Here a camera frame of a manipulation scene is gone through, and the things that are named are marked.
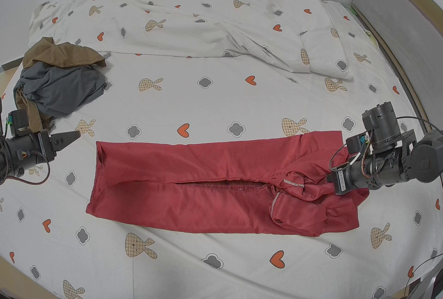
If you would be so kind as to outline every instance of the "headboard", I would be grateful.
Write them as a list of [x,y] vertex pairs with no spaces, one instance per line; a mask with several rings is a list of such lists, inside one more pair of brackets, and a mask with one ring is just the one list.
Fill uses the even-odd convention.
[[352,0],[418,116],[443,123],[443,9],[433,0]]

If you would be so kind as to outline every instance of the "floor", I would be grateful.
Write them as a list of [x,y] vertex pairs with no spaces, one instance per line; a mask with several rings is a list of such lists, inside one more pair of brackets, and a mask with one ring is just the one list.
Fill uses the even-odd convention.
[[[3,71],[0,68],[0,94],[3,95],[9,81],[12,79],[15,71],[18,68],[12,68]],[[28,276],[24,275],[10,260],[5,260],[0,256],[0,293],[4,291],[5,294],[14,295],[17,298],[23,299],[57,299],[52,293],[38,285]]]

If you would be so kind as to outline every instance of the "brown garment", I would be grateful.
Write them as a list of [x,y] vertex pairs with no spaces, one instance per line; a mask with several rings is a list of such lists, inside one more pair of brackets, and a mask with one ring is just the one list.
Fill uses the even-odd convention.
[[[28,69],[37,61],[42,61],[59,68],[91,65],[106,66],[104,58],[89,47],[70,44],[68,42],[56,45],[52,37],[44,36],[25,53],[23,69]],[[18,109],[26,109],[29,118],[29,128],[33,132],[47,129],[52,116],[40,113],[34,101],[23,95],[23,88],[15,92],[15,104]]]

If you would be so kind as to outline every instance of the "mattress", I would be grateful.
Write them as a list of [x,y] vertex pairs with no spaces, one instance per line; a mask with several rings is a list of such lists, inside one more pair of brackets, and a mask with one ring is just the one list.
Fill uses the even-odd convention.
[[[80,126],[81,138],[58,153],[42,186],[13,180],[0,186],[0,255],[60,298],[380,298],[427,273],[436,261],[417,267],[443,251],[439,181],[371,191],[359,206],[358,229],[317,238],[179,233],[85,213],[96,141],[281,138],[292,133],[283,119],[298,134],[340,130],[345,140],[364,130],[362,113],[378,103],[391,101],[397,116],[413,115],[399,80],[354,17],[339,3],[322,5],[352,68],[350,79],[288,72],[252,55],[190,59],[100,51],[107,63],[99,68],[108,80],[103,96],[50,127]],[[34,23],[47,6],[36,10]],[[38,39],[33,32],[30,43]],[[89,42],[95,43],[83,39],[82,45]],[[15,108],[18,77],[19,71],[5,92],[4,112]],[[415,120],[402,119],[400,127],[423,136]],[[45,166],[25,173],[31,181],[45,175]],[[146,242],[155,256],[127,256],[128,238]]]

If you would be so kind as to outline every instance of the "red jacket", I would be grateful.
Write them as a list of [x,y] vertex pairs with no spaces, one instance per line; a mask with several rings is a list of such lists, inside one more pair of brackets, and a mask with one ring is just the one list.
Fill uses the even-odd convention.
[[[86,212],[187,233],[319,236],[358,227],[368,189],[326,181],[341,132],[191,145],[97,142]],[[347,150],[335,157],[343,163]]]

